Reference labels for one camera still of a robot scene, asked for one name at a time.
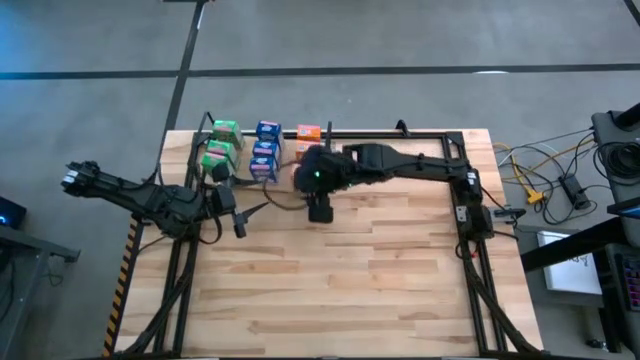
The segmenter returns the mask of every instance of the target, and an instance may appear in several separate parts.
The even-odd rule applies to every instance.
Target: wooden tabletop
[[[503,202],[489,132],[461,131],[483,186]],[[166,183],[183,183],[192,135],[167,133],[161,158]],[[378,142],[442,156],[437,141]],[[286,156],[293,156],[291,148]],[[235,194],[240,210],[264,201],[254,189]],[[287,192],[274,197],[299,201]],[[477,355],[462,262],[454,255],[458,236],[448,184],[392,179],[353,187],[331,200],[332,224],[312,224],[306,211],[269,205],[250,219],[246,238],[235,238],[230,219],[224,219],[221,241],[199,245],[183,356]],[[508,226],[497,229],[511,232]],[[205,223],[202,238],[215,235],[213,222]],[[159,236],[157,229],[145,228],[141,244]],[[542,348],[516,243],[496,236],[487,247],[500,305],[527,340]],[[170,250],[165,240],[139,254],[116,350],[129,346],[160,306]],[[483,317],[495,349],[484,306]]]

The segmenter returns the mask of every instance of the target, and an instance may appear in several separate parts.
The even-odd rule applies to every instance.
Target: metal bracket
[[[466,206],[456,206],[456,219],[459,222],[467,221],[467,207]]]
[[[396,124],[395,129],[402,131],[402,135],[404,137],[411,137],[411,133],[409,132],[409,129],[407,128],[407,123],[405,123],[404,120],[402,120],[402,119],[398,120],[398,123]]]

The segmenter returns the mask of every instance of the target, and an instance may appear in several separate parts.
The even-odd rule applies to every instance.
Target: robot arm
[[[329,193],[394,177],[450,183],[454,203],[460,204],[456,206],[456,220],[466,229],[465,234],[493,236],[491,214],[482,205],[478,171],[463,159],[402,154],[383,144],[348,145],[342,153],[317,145],[303,155],[294,173],[294,187],[307,194],[309,221],[330,223],[333,209]]]
[[[236,236],[244,237],[244,224],[249,216],[266,205],[237,214],[235,198],[227,186],[210,187],[211,193],[205,195],[183,186],[156,185],[150,179],[136,184],[102,172],[95,161],[72,162],[67,167],[69,172],[62,180],[66,193],[107,200],[135,216],[153,221],[164,235],[174,239],[187,235],[194,224],[223,215],[233,217]],[[218,174],[220,178],[230,176],[226,167],[214,171],[223,173]]]

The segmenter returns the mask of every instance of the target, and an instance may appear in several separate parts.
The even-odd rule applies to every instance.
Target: small box
[[[276,159],[278,169],[280,168],[281,159],[280,147],[276,143],[268,141],[256,141],[253,144],[253,156],[254,157],[272,157]]]
[[[240,154],[233,144],[218,140],[209,140],[207,153],[225,156],[236,172],[238,171],[240,167]]]
[[[278,183],[278,166],[276,159],[272,157],[251,158],[249,172],[254,180],[263,181],[264,179],[268,179],[270,183]]]
[[[211,175],[213,168],[221,163],[227,165],[227,167],[229,168],[229,174],[235,174],[233,166],[231,166],[230,161],[224,155],[205,153],[202,157],[202,161],[200,162],[200,164],[202,165],[202,170],[209,175]]]
[[[256,136],[260,141],[268,141],[278,144],[280,151],[284,149],[284,137],[282,135],[282,126],[278,123],[270,121],[259,121],[256,128]]]
[[[232,120],[216,120],[213,122],[213,138],[233,144],[238,152],[244,148],[244,136],[240,125]]]
[[[300,159],[302,158],[302,155],[304,155],[304,153],[314,145],[322,145],[322,143],[305,141],[305,140],[296,140],[296,160],[300,161]]]
[[[322,128],[317,125],[298,125],[298,140],[322,141]]]

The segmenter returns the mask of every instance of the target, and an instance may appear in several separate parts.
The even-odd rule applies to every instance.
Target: concrete floor
[[[193,4],[153,0],[0,1],[0,72],[175,70]],[[218,0],[207,5],[192,69],[381,65],[552,65],[640,62],[640,27],[622,0]],[[0,194],[29,209],[25,230],[82,249],[62,286],[43,283],[24,358],[100,353],[128,214],[62,193],[70,161],[93,159],[131,179],[151,172],[174,79],[0,82]],[[190,79],[176,128],[203,111],[252,127],[333,120],[336,128],[489,128],[519,144],[589,127],[596,111],[638,102],[640,72]],[[557,149],[577,141],[553,143]],[[522,156],[534,163],[533,154]],[[547,169],[554,175],[553,169]],[[583,184],[604,183],[589,159]],[[506,185],[511,204],[522,191]],[[606,219],[611,196],[564,227]],[[554,199],[553,210],[567,211]],[[524,224],[541,225],[535,214]],[[596,313],[536,304],[547,350],[627,359],[588,349]]]

